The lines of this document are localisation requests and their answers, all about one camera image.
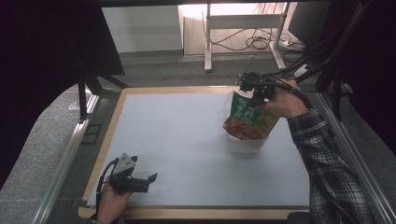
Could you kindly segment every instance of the gray carpet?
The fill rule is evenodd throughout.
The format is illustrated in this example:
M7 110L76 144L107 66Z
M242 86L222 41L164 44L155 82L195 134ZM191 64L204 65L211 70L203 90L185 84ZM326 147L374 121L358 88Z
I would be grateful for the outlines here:
M212 73L205 73L202 57L147 57L139 58L139 63L136 63L134 57L128 54L121 54L120 57L126 76L116 76L116 78L132 87L233 85L238 79L238 74L248 66L248 55L215 57ZM271 55L256 56L248 70L261 73L277 71ZM315 80L313 77L302 83L302 86L313 105L319 105L315 94L309 93ZM100 81L104 91L92 114L90 129L82 139L82 144L78 148L47 223L86 222L78 216L77 210L79 206L85 205L81 197L121 91L121 88L107 80L100 78ZM0 211L2 211L0 223L31 223L33 221L37 206L47 190L46 186L53 178L53 171L78 122L78 111L67 109L77 100L77 88L73 87L64 92L37 120L17 165L0 191ZM343 98L341 112L343 123L361 149L361 155L381 188L386 192L390 202L395 204L395 157L356 114L347 102L347 98ZM90 134L98 130L97 135ZM383 223L376 211L375 218L378 223Z

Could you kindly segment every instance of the white wall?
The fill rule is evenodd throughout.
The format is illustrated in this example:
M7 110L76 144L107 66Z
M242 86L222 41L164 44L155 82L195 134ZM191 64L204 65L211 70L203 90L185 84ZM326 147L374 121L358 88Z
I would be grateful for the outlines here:
M102 10L118 52L182 49L177 6Z

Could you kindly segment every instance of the snack bag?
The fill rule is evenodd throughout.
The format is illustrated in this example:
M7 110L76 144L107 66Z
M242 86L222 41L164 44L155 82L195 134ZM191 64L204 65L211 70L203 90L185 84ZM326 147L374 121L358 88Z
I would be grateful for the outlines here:
M240 140L262 140L268 137L279 117L262 106L251 107L250 99L233 92L231 113L223 124L224 130Z

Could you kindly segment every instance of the human hand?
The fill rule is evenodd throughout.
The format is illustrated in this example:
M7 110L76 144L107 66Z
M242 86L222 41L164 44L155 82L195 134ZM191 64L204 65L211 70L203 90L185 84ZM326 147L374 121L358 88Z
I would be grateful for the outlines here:
M288 83L295 89L300 90L296 81L287 81L284 79L282 79L282 81ZM298 96L279 87L275 88L273 99L267 102L264 105L264 108L271 113L286 119L297 117L308 112L308 108Z
M109 224L113 222L117 217L121 215L125 209L132 192L126 192L119 195L111 186L108 184L109 177L106 179L106 183L102 188L102 198L99 204L98 214L96 220Z

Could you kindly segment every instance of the checkered sleeve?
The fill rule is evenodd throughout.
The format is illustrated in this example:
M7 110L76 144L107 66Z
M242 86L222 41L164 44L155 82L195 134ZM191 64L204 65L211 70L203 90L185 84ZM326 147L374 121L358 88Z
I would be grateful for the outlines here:
M288 119L310 178L311 223L375 223L357 176L316 109Z

